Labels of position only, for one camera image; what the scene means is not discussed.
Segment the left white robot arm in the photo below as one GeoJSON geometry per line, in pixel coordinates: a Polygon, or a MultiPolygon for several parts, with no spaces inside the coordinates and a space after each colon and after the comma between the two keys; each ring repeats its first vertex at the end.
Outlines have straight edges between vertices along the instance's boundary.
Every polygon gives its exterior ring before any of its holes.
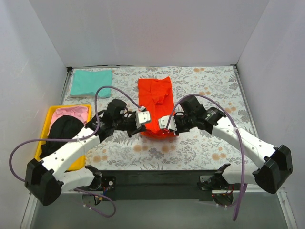
{"type": "Polygon", "coordinates": [[[68,168],[116,130],[127,132],[129,137],[145,131],[145,124],[151,121],[149,111],[142,106],[127,112],[126,107],[124,101],[112,100],[69,142],[42,160],[33,159],[27,164],[25,187],[43,206],[52,204],[61,193],[79,187],[92,191],[102,188],[102,172],[97,168],[85,166],[72,172],[68,168]]]}

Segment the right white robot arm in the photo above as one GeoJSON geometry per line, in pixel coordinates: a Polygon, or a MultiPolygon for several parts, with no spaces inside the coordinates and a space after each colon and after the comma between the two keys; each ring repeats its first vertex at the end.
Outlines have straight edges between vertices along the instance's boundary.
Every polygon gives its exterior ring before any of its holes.
{"type": "Polygon", "coordinates": [[[195,94],[183,97],[178,105],[182,108],[181,112],[171,113],[159,120],[160,124],[165,124],[165,129],[175,135],[192,128],[204,130],[240,150],[243,161],[248,158],[253,163],[250,167],[242,163],[240,170],[225,164],[203,185],[225,190],[236,183],[254,184],[274,194],[292,174],[292,155],[287,146],[276,147],[239,128],[219,105],[205,109],[195,94]]]}

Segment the orange t shirt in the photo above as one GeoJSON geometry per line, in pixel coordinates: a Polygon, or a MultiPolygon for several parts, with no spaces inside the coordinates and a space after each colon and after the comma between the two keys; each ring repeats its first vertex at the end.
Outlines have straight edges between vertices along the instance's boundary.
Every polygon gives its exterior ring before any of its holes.
{"type": "Polygon", "coordinates": [[[169,77],[164,79],[139,79],[139,105],[146,107],[150,112],[151,122],[146,124],[146,131],[142,135],[156,140],[165,140],[175,137],[159,127],[158,120],[171,114],[174,107],[172,82],[169,77]]]}

